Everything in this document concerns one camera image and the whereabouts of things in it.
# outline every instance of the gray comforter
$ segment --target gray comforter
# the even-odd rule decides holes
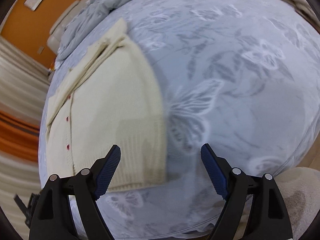
[[[97,205],[118,240],[205,236],[224,201],[199,149],[209,143],[253,176],[296,166],[320,130],[320,35],[281,0],[131,0],[103,19],[54,74],[39,138],[42,186],[50,175],[48,98],[121,17],[163,95],[167,182],[106,193]],[[292,198],[303,203],[305,196]],[[85,236],[75,199],[70,205]]]
[[[111,10],[117,9],[130,0],[90,0],[68,25],[61,38],[58,60],[66,59],[80,42],[104,19]]]

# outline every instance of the blue rubber finger pad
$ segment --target blue rubber finger pad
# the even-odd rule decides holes
[[[228,197],[227,178],[225,178],[215,158],[205,145],[201,147],[201,159],[217,194],[226,200]]]
[[[109,187],[110,181],[115,174],[116,168],[120,162],[121,151],[118,146],[114,148],[111,152],[108,160],[104,164],[102,170],[96,179],[96,190],[94,191],[94,195],[96,199],[99,199],[102,195],[104,195]]]

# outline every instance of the white curtain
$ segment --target white curtain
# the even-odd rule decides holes
[[[15,201],[15,194],[25,205],[31,193],[38,194],[41,190],[38,164],[28,162],[0,151],[0,206],[8,220],[24,239],[29,239],[29,228],[26,220]]]
[[[49,70],[0,36],[0,110],[39,125]]]

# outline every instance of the power outlet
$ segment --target power outlet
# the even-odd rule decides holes
[[[44,46],[40,46],[37,53],[38,53],[38,54],[41,54],[42,51],[43,51],[43,49],[44,49]]]

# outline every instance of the knit sweater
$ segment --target knit sweater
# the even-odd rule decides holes
[[[162,97],[140,48],[120,19],[88,51],[49,98],[48,175],[74,176],[113,144],[121,161],[108,191],[165,181],[166,131]]]

